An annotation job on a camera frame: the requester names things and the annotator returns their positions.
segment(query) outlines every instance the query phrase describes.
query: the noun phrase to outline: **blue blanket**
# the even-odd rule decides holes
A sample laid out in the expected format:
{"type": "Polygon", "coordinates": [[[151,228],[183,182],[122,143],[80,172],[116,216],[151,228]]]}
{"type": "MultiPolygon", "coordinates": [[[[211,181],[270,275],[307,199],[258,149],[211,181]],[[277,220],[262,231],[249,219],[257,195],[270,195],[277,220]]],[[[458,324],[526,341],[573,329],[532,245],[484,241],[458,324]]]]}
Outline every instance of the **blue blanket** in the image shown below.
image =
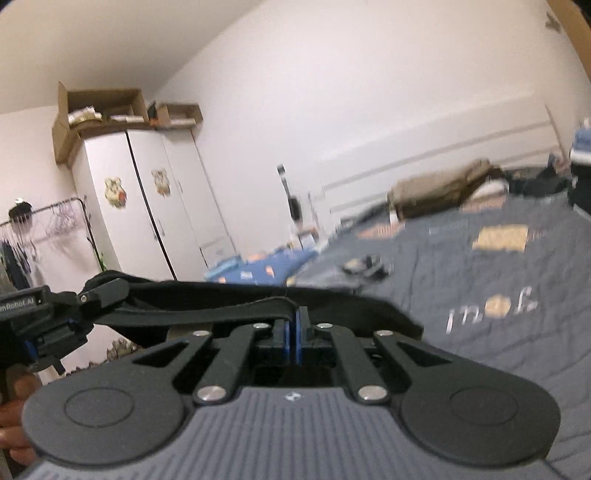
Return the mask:
{"type": "Polygon", "coordinates": [[[220,283],[242,283],[253,285],[285,285],[310,258],[318,253],[315,250],[279,250],[254,262],[233,259],[228,268],[215,269],[208,275],[209,281],[220,283]]]}

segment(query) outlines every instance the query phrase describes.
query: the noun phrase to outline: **clothes rack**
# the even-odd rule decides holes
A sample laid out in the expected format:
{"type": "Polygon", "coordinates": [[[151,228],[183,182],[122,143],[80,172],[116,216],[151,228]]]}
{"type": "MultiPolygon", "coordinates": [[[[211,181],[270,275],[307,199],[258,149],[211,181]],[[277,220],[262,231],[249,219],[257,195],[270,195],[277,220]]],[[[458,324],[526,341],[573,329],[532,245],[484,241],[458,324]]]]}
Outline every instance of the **clothes rack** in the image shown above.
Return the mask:
{"type": "MultiPolygon", "coordinates": [[[[84,223],[86,225],[86,230],[88,231],[88,234],[89,234],[88,241],[90,242],[90,244],[92,246],[92,249],[95,253],[95,257],[96,257],[97,262],[102,267],[102,261],[100,260],[99,250],[96,247],[95,237],[92,235],[92,228],[90,227],[90,221],[88,220],[88,215],[86,214],[86,205],[84,205],[84,202],[82,201],[82,199],[80,199],[78,197],[70,197],[68,199],[61,200],[60,202],[55,202],[50,205],[45,205],[44,207],[33,210],[27,216],[33,217],[33,215],[35,215],[36,213],[45,212],[46,210],[51,210],[56,207],[59,207],[60,205],[64,205],[67,203],[76,203],[76,202],[80,203],[80,207],[82,208],[82,215],[84,217],[84,223]]],[[[6,226],[6,225],[11,225],[13,223],[17,223],[17,222],[18,222],[18,219],[16,221],[15,220],[8,220],[6,222],[2,222],[2,223],[0,223],[0,228],[2,228],[3,226],[6,226]]]]}

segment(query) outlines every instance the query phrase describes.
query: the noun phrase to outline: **human finger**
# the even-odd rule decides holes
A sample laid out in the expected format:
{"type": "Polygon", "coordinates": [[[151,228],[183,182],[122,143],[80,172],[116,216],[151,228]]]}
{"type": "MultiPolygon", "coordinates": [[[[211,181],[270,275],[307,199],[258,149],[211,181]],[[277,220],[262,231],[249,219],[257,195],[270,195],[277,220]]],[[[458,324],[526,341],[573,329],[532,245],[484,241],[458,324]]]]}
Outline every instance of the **human finger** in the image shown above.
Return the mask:
{"type": "Polygon", "coordinates": [[[14,392],[21,400],[28,399],[41,388],[41,381],[33,374],[26,374],[14,382],[14,392]]]}
{"type": "Polygon", "coordinates": [[[0,406],[0,427],[15,427],[21,424],[23,400],[14,400],[0,406]]]}
{"type": "Polygon", "coordinates": [[[10,456],[15,462],[29,466],[37,460],[37,454],[32,448],[19,448],[10,450],[10,456]]]}
{"type": "Polygon", "coordinates": [[[0,449],[18,449],[30,447],[22,427],[8,427],[0,429],[0,449]]]}

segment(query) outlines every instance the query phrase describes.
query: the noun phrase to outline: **hanging clothes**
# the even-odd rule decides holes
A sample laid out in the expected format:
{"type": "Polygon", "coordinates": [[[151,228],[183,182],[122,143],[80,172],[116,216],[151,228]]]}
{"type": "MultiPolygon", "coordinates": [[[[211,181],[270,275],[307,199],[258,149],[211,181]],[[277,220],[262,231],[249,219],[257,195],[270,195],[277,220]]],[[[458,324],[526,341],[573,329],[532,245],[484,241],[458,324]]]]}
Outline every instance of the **hanging clothes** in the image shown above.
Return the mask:
{"type": "Polygon", "coordinates": [[[14,250],[12,250],[9,243],[4,242],[2,244],[2,252],[4,254],[6,273],[8,274],[11,283],[17,288],[17,290],[30,288],[31,285],[22,271],[14,254],[14,250]]]}
{"type": "Polygon", "coordinates": [[[12,284],[8,277],[8,273],[6,272],[3,249],[0,249],[0,253],[0,294],[4,295],[6,293],[15,292],[17,288],[12,284]]]}

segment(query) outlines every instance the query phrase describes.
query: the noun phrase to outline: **gray textured base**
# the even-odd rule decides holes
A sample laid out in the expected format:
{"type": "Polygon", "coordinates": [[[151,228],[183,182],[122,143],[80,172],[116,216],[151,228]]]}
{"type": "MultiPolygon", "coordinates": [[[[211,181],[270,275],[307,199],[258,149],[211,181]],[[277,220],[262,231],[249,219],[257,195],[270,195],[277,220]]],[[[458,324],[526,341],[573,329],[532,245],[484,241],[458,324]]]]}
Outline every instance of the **gray textured base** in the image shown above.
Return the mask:
{"type": "Polygon", "coordinates": [[[542,462],[506,471],[477,471],[444,462],[409,440],[385,408],[356,404],[340,388],[245,388],[230,404],[198,410],[173,442],[136,463],[83,471],[44,460],[22,478],[559,479],[542,462]]]}

